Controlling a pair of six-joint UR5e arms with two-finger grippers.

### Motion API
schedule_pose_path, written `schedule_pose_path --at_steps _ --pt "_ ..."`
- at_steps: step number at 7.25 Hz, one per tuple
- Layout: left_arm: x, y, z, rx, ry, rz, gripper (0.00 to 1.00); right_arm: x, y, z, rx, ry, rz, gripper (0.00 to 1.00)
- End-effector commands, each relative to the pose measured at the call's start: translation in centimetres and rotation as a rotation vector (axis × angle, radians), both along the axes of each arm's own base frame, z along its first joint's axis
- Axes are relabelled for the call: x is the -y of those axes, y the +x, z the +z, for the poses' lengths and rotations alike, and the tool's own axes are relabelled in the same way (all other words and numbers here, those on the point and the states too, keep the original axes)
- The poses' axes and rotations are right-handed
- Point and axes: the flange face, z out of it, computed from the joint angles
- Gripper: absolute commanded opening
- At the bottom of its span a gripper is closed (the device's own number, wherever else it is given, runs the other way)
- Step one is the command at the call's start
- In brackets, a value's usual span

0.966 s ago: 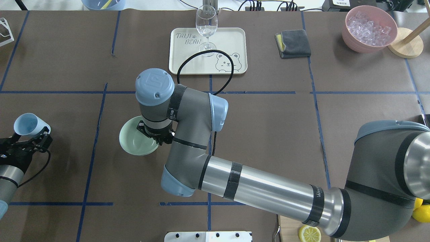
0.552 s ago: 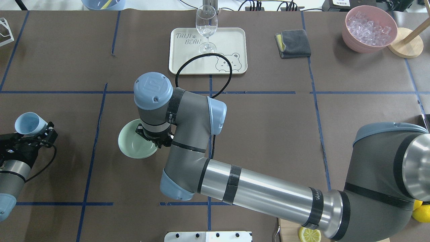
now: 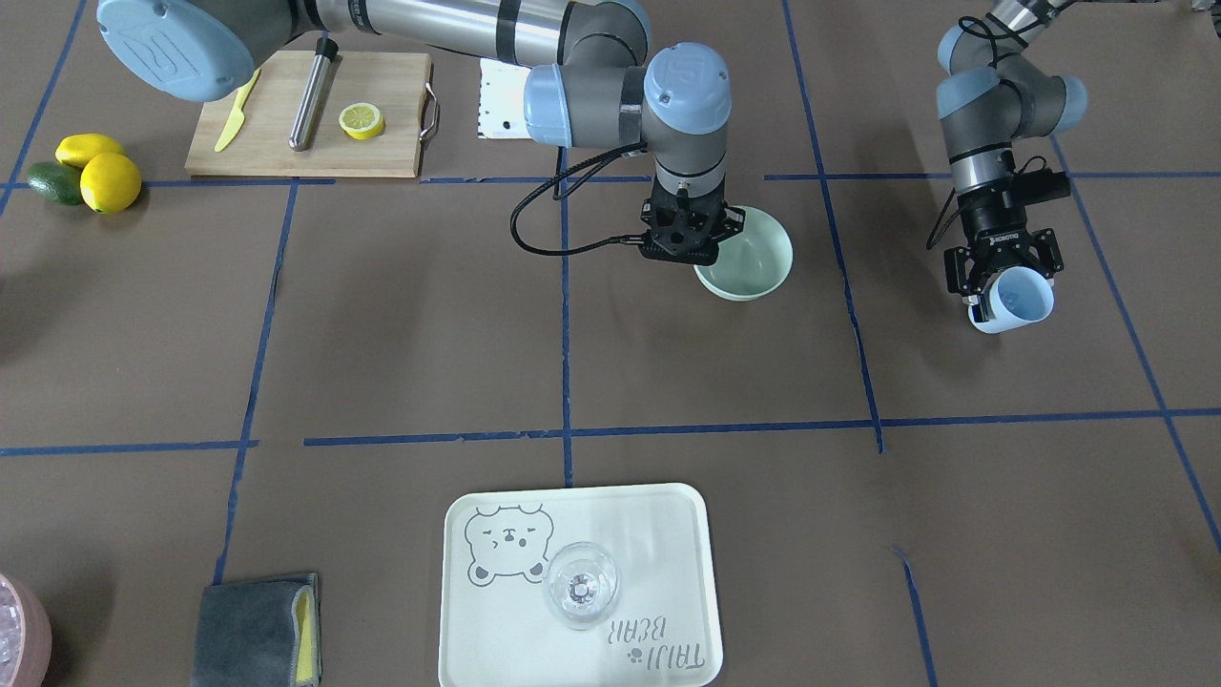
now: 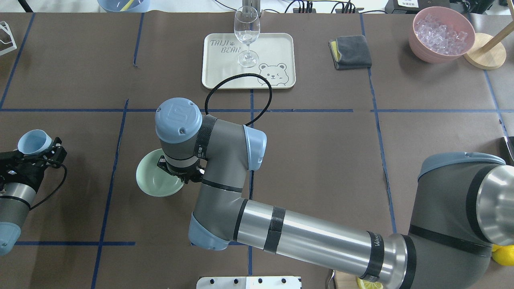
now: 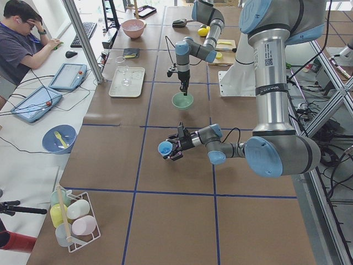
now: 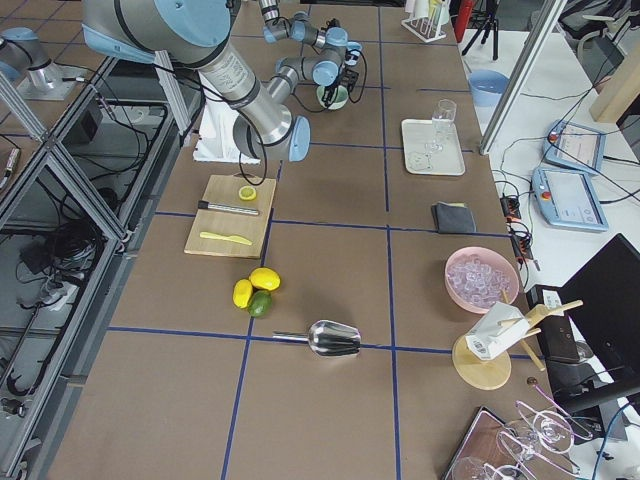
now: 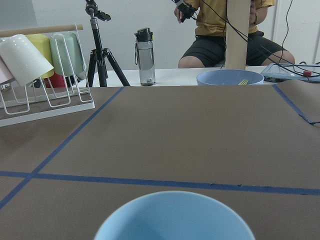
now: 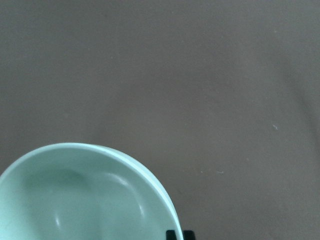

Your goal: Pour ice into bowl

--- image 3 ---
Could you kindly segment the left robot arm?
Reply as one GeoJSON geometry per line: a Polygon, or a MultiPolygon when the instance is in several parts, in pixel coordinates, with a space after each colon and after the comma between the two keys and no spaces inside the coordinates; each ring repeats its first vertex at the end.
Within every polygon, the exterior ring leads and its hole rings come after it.
{"type": "Polygon", "coordinates": [[[927,246],[958,221],[965,245],[943,253],[947,290],[980,304],[1009,268],[1053,279],[1063,257],[1053,229],[1031,231],[1026,209],[1070,196],[1063,171],[1020,165],[1020,139],[1071,131],[1085,117],[1085,84],[1071,74],[1042,73],[1024,59],[1066,1],[996,1],[989,13],[963,16],[941,37],[938,60],[946,78],[935,92],[952,192],[927,246]]]}

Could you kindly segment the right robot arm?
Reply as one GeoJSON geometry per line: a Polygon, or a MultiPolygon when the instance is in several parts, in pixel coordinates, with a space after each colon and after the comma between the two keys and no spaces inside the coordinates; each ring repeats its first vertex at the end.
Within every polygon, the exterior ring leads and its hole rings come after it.
{"type": "Polygon", "coordinates": [[[746,214],[725,199],[730,74],[696,41],[657,49],[639,1],[101,1],[96,26],[114,56],[159,92],[209,103],[234,92],[272,52],[306,33],[392,37],[444,52],[524,67],[525,131],[592,156],[520,200],[507,222],[524,251],[519,215],[537,198],[564,200],[612,162],[650,156],[653,183],[635,246],[646,260],[714,264],[746,214]]]}

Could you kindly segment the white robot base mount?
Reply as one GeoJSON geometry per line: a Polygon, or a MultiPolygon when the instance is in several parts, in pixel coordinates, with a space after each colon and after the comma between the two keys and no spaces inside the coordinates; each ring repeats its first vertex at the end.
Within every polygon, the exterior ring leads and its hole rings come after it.
{"type": "Polygon", "coordinates": [[[529,66],[480,59],[477,137],[488,140],[529,140],[524,92],[529,66]]]}

